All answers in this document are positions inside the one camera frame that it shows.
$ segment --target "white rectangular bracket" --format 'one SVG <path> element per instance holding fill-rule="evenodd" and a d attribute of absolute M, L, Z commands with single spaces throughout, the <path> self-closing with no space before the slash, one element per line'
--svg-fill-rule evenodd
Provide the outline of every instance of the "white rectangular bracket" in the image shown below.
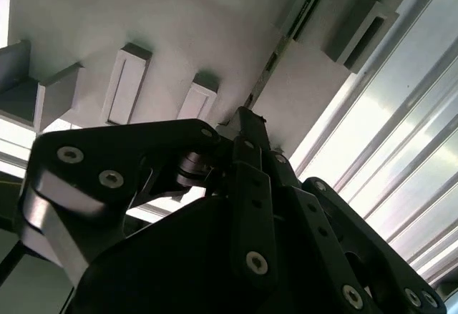
<path fill-rule="evenodd" d="M 118 51 L 102 109 L 103 122 L 130 123 L 151 56 L 150 51 L 134 44 Z"/>
<path fill-rule="evenodd" d="M 208 78 L 196 74 L 177 119 L 207 119 L 218 93 L 218 83 Z"/>

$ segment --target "white ceiling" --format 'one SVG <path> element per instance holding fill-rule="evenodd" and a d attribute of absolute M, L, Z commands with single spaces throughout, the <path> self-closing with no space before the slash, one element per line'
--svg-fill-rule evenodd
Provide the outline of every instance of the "white ceiling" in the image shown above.
<path fill-rule="evenodd" d="M 217 124 L 248 97 L 280 35 L 274 24 L 289 0 L 11 0 L 9 42 L 32 42 L 31 75 L 43 79 L 69 65 L 85 67 L 74 109 L 64 118 L 100 124 L 118 49 L 133 42 L 153 59 L 133 122 L 175 119 L 193 77 L 221 78 L 209 115 Z M 293 43 L 254 111 L 268 120 L 274 147 L 291 155 L 348 77 L 322 51 L 352 0 L 335 0 Z M 382 0 L 396 8 L 401 0 Z"/>

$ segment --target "silver bolt head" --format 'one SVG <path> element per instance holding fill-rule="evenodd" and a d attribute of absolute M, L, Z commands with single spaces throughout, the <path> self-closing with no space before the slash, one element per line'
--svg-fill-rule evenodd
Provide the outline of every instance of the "silver bolt head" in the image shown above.
<path fill-rule="evenodd" d="M 326 191 L 326 186 L 322 182 L 317 181 L 317 182 L 315 182 L 315 185 L 319 190 Z"/>
<path fill-rule="evenodd" d="M 117 189 L 124 184 L 124 178 L 119 172 L 113 170 L 105 170 L 100 172 L 99 175 L 100 184 L 110 189 Z"/>
<path fill-rule="evenodd" d="M 432 297 L 431 294 L 427 293 L 426 291 L 422 291 L 422 294 L 423 294 L 424 298 L 427 299 L 427 301 L 429 302 L 430 305 L 432 305 L 434 308 L 438 308 L 438 307 L 439 307 L 439 304 L 438 304 L 437 301 Z"/>
<path fill-rule="evenodd" d="M 255 148 L 254 144 L 252 144 L 248 140 L 245 140 L 245 145 L 247 145 L 249 148 Z"/>
<path fill-rule="evenodd" d="M 411 289 L 405 288 L 404 292 L 406 293 L 407 298 L 409 299 L 412 305 L 414 305 L 415 307 L 422 306 L 422 302 L 420 301 L 418 295 L 414 293 Z"/>
<path fill-rule="evenodd" d="M 250 251 L 246 255 L 246 265 L 256 275 L 265 275 L 268 271 L 267 260 L 258 252 Z"/>
<path fill-rule="evenodd" d="M 285 158 L 283 155 L 277 154 L 277 155 L 275 156 L 275 158 L 276 158 L 279 162 L 281 162 L 282 164 L 286 164 L 286 158 Z"/>
<path fill-rule="evenodd" d="M 206 137 L 212 137 L 212 136 L 213 136 L 213 133 L 212 133 L 210 130 L 208 130 L 208 129 L 202 128 L 200 131 L 201 131 L 202 134 L 204 134 Z"/>
<path fill-rule="evenodd" d="M 67 164 L 77 164 L 84 159 L 83 152 L 72 146 L 63 146 L 57 150 L 57 157 Z"/>
<path fill-rule="evenodd" d="M 353 288 L 351 285 L 345 284 L 342 288 L 342 293 L 345 299 L 350 303 L 350 305 L 357 309 L 363 309 L 364 303 L 363 298 L 359 295 L 358 291 Z"/>

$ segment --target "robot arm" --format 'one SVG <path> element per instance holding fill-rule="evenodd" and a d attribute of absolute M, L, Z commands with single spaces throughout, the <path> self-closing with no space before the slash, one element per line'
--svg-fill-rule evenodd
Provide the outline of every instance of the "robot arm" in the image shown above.
<path fill-rule="evenodd" d="M 199 120 L 53 132 L 35 142 L 16 218 L 62 266 L 71 313 L 446 313 L 323 180 L 301 184 L 239 108 L 230 139 Z M 130 207 L 205 197 L 132 236 Z"/>

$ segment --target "gray panel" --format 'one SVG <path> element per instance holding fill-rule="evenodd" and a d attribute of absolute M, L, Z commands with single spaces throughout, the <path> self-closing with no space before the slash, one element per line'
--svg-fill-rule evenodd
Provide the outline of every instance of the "gray panel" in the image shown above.
<path fill-rule="evenodd" d="M 17 240 L 17 235 L 5 230 L 0 230 L 0 261 L 6 257 L 9 251 L 11 251 Z"/>
<path fill-rule="evenodd" d="M 38 81 L 28 79 L 0 94 L 0 114 L 25 127 L 34 126 Z"/>
<path fill-rule="evenodd" d="M 73 64 L 38 84 L 34 115 L 36 132 L 42 132 L 72 108 L 80 70 L 79 64 Z"/>
<path fill-rule="evenodd" d="M 57 314 L 71 289 L 63 269 L 25 255 L 0 288 L 0 312 Z"/>
<path fill-rule="evenodd" d="M 0 49 L 0 93 L 11 89 L 29 77 L 30 42 Z"/>

